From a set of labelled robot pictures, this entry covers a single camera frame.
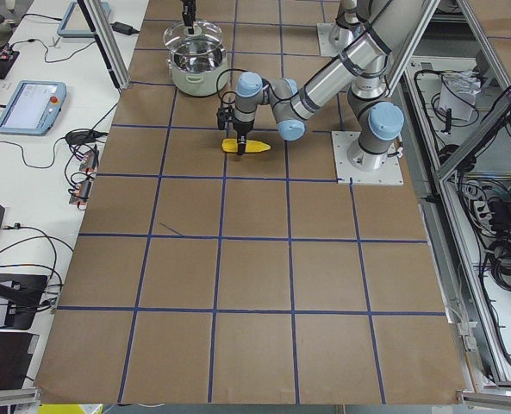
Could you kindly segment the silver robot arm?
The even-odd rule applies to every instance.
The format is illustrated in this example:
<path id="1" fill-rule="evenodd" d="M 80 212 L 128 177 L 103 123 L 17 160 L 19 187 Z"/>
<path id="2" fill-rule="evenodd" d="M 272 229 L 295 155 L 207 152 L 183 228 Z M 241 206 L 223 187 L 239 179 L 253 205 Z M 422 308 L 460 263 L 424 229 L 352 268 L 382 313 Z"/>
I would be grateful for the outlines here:
<path id="1" fill-rule="evenodd" d="M 328 41 L 336 47 L 344 47 L 355 37 L 360 21 L 357 16 L 358 2 L 355 0 L 341 0 L 338 7 L 335 23 L 328 34 Z M 182 1 L 182 19 L 189 35 L 194 34 L 196 20 L 196 2 Z"/>
<path id="2" fill-rule="evenodd" d="M 367 112 L 383 100 L 392 78 L 386 77 L 388 58 L 403 44 L 414 41 L 437 8 L 435 1 L 343 1 L 338 8 L 334 33 L 336 55 L 303 86 L 291 79 L 266 80 L 243 72 L 235 86 L 233 103 L 217 111 L 217 126 L 232 126 L 237 154 L 246 151 L 258 107 L 272 109 L 277 130 L 286 141 L 301 138 L 307 120 L 330 99 L 347 88 L 355 104 Z"/>

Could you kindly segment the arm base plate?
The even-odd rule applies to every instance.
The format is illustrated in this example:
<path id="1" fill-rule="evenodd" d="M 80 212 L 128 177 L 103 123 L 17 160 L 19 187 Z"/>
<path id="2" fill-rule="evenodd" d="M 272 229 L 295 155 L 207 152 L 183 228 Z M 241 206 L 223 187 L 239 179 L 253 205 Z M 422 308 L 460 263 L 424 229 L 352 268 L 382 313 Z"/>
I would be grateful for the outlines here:
<path id="1" fill-rule="evenodd" d="M 383 154 L 366 153 L 358 144 L 358 131 L 333 131 L 333 156 L 336 181 L 341 185 L 384 185 L 404 184 L 399 157 L 389 156 L 395 152 L 390 143 Z"/>
<path id="2" fill-rule="evenodd" d="M 323 57 L 336 56 L 341 50 L 357 39 L 363 31 L 360 26 L 341 28 L 336 23 L 318 23 L 316 30 L 320 55 Z"/>

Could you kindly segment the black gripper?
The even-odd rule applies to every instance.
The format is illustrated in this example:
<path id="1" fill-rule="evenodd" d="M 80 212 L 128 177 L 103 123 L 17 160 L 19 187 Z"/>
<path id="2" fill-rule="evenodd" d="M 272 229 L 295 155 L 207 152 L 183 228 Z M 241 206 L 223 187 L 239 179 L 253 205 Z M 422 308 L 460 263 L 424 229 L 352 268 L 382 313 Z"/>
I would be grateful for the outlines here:
<path id="1" fill-rule="evenodd" d="M 183 22 L 188 30 L 194 28 L 194 15 L 196 14 L 196 0 L 182 0 L 183 3 Z"/>
<path id="2" fill-rule="evenodd" d="M 242 121 L 233 116 L 233 129 L 237 133 L 237 154 L 243 155 L 246 151 L 246 136 L 253 130 L 254 120 Z"/>

